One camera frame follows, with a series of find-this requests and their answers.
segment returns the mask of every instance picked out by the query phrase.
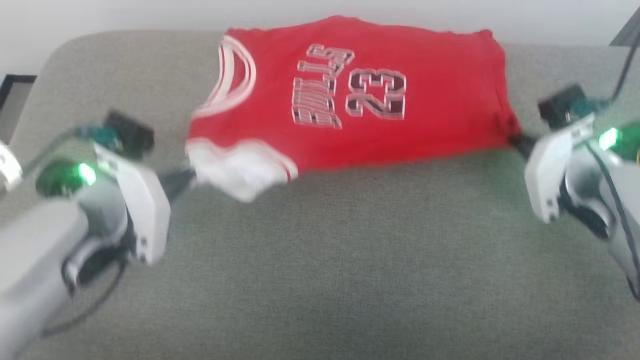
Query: white wall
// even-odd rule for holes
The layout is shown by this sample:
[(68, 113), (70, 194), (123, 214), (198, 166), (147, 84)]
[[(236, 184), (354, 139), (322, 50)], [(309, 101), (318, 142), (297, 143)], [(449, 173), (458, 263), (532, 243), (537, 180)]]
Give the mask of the white wall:
[(114, 29), (270, 27), (353, 15), (507, 42), (608, 45), (640, 0), (0, 0), (0, 76), (37, 74), (79, 35)]

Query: jersey neckline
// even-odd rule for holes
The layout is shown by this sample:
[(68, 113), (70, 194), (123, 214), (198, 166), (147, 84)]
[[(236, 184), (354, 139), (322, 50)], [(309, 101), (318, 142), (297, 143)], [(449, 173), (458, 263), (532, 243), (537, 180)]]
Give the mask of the jersey neckline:
[[(236, 63), (235, 56), (241, 63)], [(207, 101), (194, 112), (194, 117), (204, 117), (228, 111), (246, 100), (253, 92), (256, 68), (253, 56), (238, 39), (225, 35), (218, 48), (220, 71), (218, 82)], [(232, 88), (236, 66), (244, 67), (244, 78)]]

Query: black picture frame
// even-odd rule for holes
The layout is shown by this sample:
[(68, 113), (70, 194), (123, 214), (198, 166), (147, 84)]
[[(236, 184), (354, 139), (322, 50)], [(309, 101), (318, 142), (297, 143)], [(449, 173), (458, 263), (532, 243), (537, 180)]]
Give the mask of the black picture frame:
[(9, 92), (11, 92), (11, 88), (13, 84), (23, 83), (23, 84), (33, 84), (36, 81), (35, 75), (7, 75), (4, 77), (4, 81), (2, 85), (0, 85), (0, 111), (4, 107), (4, 103), (6, 102), (7, 97), (9, 97)]

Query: robotic arm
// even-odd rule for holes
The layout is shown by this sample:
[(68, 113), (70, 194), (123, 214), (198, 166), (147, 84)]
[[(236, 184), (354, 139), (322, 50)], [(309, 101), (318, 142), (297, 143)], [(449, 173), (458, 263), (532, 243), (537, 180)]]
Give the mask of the robotic arm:
[[(636, 143), (638, 139), (625, 138), (631, 129), (611, 129), (594, 139), (595, 111), (572, 120), (573, 114), (580, 112), (572, 111), (569, 103), (584, 101), (574, 90), (569, 88), (540, 104), (543, 117), (555, 131), (539, 139), (532, 151), (525, 153), (529, 157), (524, 176), (531, 207), (545, 223), (566, 211), (605, 240), (609, 252), (625, 272), (634, 297), (640, 301), (640, 193), (637, 190), (640, 144)], [(545, 104), (564, 102), (568, 104), (564, 108), (556, 106), (562, 110), (557, 111), (558, 116), (543, 111), (548, 108)], [(627, 148), (635, 152), (620, 151), (617, 148), (624, 147), (620, 142), (627, 142)]]
[(100, 145), (95, 151), (105, 176), (93, 173), (91, 186), (48, 199), (0, 231), (2, 360), (42, 336), (74, 291), (113, 263), (153, 265), (164, 254), (170, 201), (190, 187), (193, 170), (158, 176)]

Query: black cable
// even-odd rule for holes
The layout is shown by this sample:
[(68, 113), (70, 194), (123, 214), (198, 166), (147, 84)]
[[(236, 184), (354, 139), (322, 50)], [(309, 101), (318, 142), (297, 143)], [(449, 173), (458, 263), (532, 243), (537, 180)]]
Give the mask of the black cable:
[(525, 134), (509, 139), (509, 142), (516, 148), (520, 155), (525, 158), (525, 160), (528, 160), (529, 156), (531, 156), (537, 141), (538, 138)]
[(54, 151), (58, 150), (65, 142), (69, 141), (73, 138), (87, 138), (89, 137), (92, 130), (95, 129), (93, 125), (76, 125), (69, 130), (66, 130), (64, 133), (56, 136), (55, 139), (49, 145), (47, 145), (44, 149), (42, 149), (31, 161), (29, 161), (26, 165), (22, 167), (22, 178), (25, 179), (34, 170), (40, 166), (41, 162), (51, 155)]
[(588, 143), (585, 143), (585, 145), (587, 147), (587, 150), (591, 153), (591, 155), (593, 155), (593, 158), (598, 163), (598, 166), (600, 167), (600, 171), (602, 171), (602, 175), (607, 181), (607, 185), (609, 187), (609, 190), (611, 191), (613, 202), (616, 205), (616, 211), (620, 214), (620, 224), (622, 225), (622, 229), (624, 230), (625, 236), (627, 238), (627, 246), (629, 246), (629, 250), (631, 251), (634, 268), (636, 268), (636, 280), (638, 283), (636, 284), (636, 287), (634, 289), (634, 286), (628, 277), (627, 277), (627, 282), (629, 284), (629, 289), (631, 290), (631, 294), (633, 294), (634, 298), (640, 302), (640, 293), (638, 292), (638, 290), (640, 290), (640, 286), (639, 286), (640, 285), (640, 260), (638, 260), (638, 251), (636, 249), (636, 242), (634, 241), (633, 234), (631, 233), (631, 227), (629, 226), (627, 213), (625, 212), (625, 208), (622, 205), (622, 201), (620, 200), (620, 195), (616, 190), (616, 185), (613, 183), (613, 179), (611, 179), (611, 174), (609, 173), (609, 170), (607, 169), (607, 166), (605, 165), (604, 161), (602, 161), (602, 158), (600, 158), (600, 156), (595, 152), (595, 150), (593, 150), (593, 148)]
[(169, 202), (173, 202), (184, 190), (187, 190), (193, 184), (196, 177), (195, 170), (189, 166), (180, 170), (158, 175), (160, 185), (166, 194)]
[(42, 331), (41, 337), (50, 338), (52, 336), (60, 335), (80, 325), (86, 319), (94, 315), (112, 296), (115, 289), (118, 287), (118, 285), (122, 281), (122, 277), (124, 276), (124, 273), (126, 272), (126, 270), (127, 270), (127, 262), (126, 260), (121, 259), (118, 262), (118, 274), (116, 275), (115, 279), (109, 285), (109, 288), (104, 292), (104, 294), (102, 294), (102, 296), (98, 300), (96, 300), (93, 303), (93, 305), (91, 305), (91, 307), (89, 307), (84, 313), (78, 315), (77, 317), (69, 321), (66, 321), (61, 324), (50, 327), (48, 329), (45, 329), (44, 331)]
[(640, 45), (640, 31), (634, 38), (634, 41), (631, 43), (631, 48), (629, 49), (629, 54), (627, 55), (627, 59), (625, 60), (625, 64), (622, 67), (622, 72), (620, 73), (620, 78), (618, 79), (618, 84), (616, 85), (616, 89), (611, 96), (611, 102), (614, 102), (618, 96), (620, 96), (620, 92), (622, 91), (622, 86), (624, 86), (625, 81), (627, 80), (627, 74), (629, 72), (629, 68), (631, 67), (631, 61), (634, 59), (634, 55), (636, 54), (636, 49)]

